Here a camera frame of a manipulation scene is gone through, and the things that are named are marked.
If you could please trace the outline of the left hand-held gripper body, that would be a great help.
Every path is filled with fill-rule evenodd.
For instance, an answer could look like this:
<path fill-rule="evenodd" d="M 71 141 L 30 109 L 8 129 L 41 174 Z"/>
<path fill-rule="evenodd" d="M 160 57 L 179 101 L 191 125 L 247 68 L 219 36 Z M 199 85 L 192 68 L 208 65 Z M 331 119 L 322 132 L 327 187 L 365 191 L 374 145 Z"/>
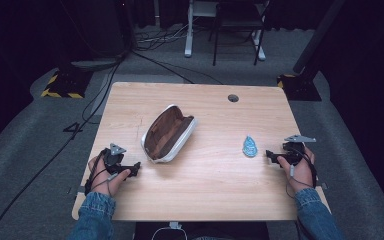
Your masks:
<path fill-rule="evenodd" d="M 125 152 L 124 148 L 114 143 L 111 143 L 108 148 L 104 149 L 104 165 L 108 173 L 115 174 L 123 171 L 121 162 Z"/>

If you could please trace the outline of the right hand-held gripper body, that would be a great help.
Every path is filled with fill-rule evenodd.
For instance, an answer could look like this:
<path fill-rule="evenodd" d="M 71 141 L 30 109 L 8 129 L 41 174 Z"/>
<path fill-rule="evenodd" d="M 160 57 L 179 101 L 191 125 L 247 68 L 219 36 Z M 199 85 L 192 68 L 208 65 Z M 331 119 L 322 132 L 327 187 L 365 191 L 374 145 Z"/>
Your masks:
<path fill-rule="evenodd" d="M 286 155 L 284 158 L 290 165 L 298 164 L 305 153 L 305 144 L 314 143 L 315 138 L 301 135 L 292 135 L 285 138 L 285 143 L 282 145 Z"/>

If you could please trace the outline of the blue teardrop-shaped sticker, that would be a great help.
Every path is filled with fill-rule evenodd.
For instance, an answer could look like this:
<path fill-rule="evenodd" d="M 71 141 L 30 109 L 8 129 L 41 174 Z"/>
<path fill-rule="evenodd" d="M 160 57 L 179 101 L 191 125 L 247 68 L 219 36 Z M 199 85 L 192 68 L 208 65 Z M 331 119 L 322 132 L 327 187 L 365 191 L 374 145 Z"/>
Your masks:
<path fill-rule="evenodd" d="M 253 158 L 258 154 L 256 143 L 250 135 L 247 135 L 243 142 L 242 152 L 245 156 L 250 158 Z"/>

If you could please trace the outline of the white pencil case brown lining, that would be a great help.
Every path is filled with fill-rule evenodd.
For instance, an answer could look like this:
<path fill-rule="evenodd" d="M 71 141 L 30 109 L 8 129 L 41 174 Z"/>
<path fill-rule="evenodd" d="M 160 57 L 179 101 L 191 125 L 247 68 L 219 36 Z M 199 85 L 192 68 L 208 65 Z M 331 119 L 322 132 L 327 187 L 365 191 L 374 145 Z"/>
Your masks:
<path fill-rule="evenodd" d="M 194 116 L 184 116 L 177 105 L 169 105 L 142 136 L 141 146 L 153 163 L 172 161 L 197 125 Z"/>

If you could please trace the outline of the person's right hand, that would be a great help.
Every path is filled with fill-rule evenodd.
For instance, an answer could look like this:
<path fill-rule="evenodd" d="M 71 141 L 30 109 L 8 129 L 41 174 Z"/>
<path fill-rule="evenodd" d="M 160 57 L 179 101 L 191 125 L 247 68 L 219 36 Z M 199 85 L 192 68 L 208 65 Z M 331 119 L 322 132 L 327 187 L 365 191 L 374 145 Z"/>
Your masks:
<path fill-rule="evenodd" d="M 314 163 L 315 156 L 309 148 L 305 148 L 304 158 L 291 171 L 291 165 L 283 157 L 278 161 L 285 171 L 289 185 L 295 193 L 307 188 L 313 187 L 313 174 L 308 162 Z"/>

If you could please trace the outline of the person's left hand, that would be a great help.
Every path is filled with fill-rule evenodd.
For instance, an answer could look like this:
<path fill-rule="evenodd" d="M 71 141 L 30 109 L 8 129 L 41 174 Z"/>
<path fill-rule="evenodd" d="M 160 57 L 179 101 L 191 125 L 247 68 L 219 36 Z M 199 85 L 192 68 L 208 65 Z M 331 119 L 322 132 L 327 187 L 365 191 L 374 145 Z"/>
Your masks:
<path fill-rule="evenodd" d="M 89 170 L 92 173 L 92 192 L 98 192 L 101 194 L 114 197 L 123 181 L 129 176 L 130 170 L 126 169 L 118 175 L 111 175 L 107 172 L 104 162 L 98 157 L 92 158 L 88 162 Z"/>

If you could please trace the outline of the black stand base hazard stripes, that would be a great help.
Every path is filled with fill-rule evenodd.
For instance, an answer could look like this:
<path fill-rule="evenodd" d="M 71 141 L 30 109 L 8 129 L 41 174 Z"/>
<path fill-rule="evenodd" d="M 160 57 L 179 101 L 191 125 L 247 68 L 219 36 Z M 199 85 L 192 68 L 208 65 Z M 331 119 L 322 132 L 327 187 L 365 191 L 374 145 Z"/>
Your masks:
<path fill-rule="evenodd" d="M 75 70 L 71 73 L 56 71 L 49 79 L 41 96 L 74 99 L 84 98 L 92 75 L 92 72 L 82 70 Z"/>
<path fill-rule="evenodd" d="M 276 79 L 289 101 L 320 101 L 321 97 L 312 81 L 300 75 L 282 74 Z"/>

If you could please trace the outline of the black chair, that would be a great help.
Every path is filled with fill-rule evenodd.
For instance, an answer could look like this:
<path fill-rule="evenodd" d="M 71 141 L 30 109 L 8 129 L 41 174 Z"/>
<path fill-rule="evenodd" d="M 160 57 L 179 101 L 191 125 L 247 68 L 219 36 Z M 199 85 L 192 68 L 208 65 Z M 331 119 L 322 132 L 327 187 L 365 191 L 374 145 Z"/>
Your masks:
<path fill-rule="evenodd" d="M 271 0 L 218 0 L 209 38 L 215 36 L 212 65 L 217 62 L 219 33 L 225 31 L 248 32 L 255 50 L 253 64 L 259 60 L 265 27 L 265 15 Z"/>

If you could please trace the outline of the white desk frame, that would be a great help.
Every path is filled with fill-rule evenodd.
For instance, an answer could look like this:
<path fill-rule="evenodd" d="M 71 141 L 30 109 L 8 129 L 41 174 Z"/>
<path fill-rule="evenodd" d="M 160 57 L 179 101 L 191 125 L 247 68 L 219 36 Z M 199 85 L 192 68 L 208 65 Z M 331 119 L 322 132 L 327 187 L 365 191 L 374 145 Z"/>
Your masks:
<path fill-rule="evenodd" d="M 189 58 L 192 56 L 193 49 L 193 34 L 194 34 L 194 21 L 199 17 L 215 17 L 216 16 L 216 0 L 189 0 L 188 8 L 188 25 L 186 42 L 184 48 L 184 56 Z M 254 30 L 251 33 L 251 39 L 254 44 L 255 51 L 258 56 L 258 60 L 264 61 L 266 55 L 262 47 L 259 44 L 262 42 L 263 36 L 262 30 Z"/>

